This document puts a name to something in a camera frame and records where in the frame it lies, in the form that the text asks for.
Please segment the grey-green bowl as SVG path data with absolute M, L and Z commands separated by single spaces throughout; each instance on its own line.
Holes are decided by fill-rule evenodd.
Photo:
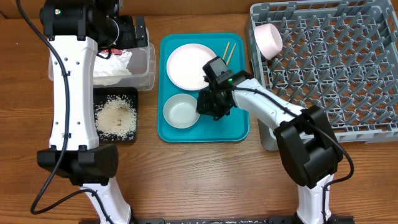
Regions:
M 200 117 L 200 114 L 197 113 L 197 99 L 184 93 L 176 94 L 165 102 L 163 115 L 166 122 L 172 127 L 189 128 Z

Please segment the white napkin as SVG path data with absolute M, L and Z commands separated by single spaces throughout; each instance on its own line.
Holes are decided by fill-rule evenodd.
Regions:
M 93 83 L 104 86 L 113 85 L 122 78 L 132 75 L 127 69 L 131 57 L 132 53 L 127 50 L 123 50 L 121 55 L 112 54 L 109 59 L 96 56 Z

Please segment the red snack wrapper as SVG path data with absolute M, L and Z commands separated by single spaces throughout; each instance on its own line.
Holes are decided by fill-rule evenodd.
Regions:
M 111 49 L 111 53 L 113 55 L 122 55 L 125 52 L 125 50 L 119 50 L 119 49 Z M 101 51 L 102 54 L 109 54 L 109 49 L 105 49 Z

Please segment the pink small bowl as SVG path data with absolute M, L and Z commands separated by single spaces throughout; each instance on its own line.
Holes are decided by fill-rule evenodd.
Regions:
M 255 27 L 254 38 L 261 54 L 268 60 L 282 51 L 282 37 L 279 30 L 273 24 L 264 24 Z

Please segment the white rice pile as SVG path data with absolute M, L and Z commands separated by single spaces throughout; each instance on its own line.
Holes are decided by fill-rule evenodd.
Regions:
M 101 142 L 134 141 L 137 132 L 136 103 L 127 95 L 108 95 L 95 105 L 95 126 Z

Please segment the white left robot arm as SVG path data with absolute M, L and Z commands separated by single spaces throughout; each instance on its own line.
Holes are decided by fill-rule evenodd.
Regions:
M 40 10 L 53 76 L 53 125 L 49 147 L 37 153 L 51 176 L 68 179 L 86 194 L 100 223 L 133 223 L 118 183 L 118 150 L 102 145 L 94 118 L 93 72 L 99 51 L 147 43 L 134 19 L 119 14 L 119 1 L 46 1 Z

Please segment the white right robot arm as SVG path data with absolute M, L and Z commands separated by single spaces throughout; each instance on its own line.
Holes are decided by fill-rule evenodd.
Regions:
M 207 72 L 203 79 L 209 89 L 199 92 L 198 113 L 215 121 L 233 107 L 254 114 L 273 132 L 282 165 L 298 185 L 295 222 L 328 223 L 329 189 L 343 153 L 323 110 L 279 98 L 244 70 Z

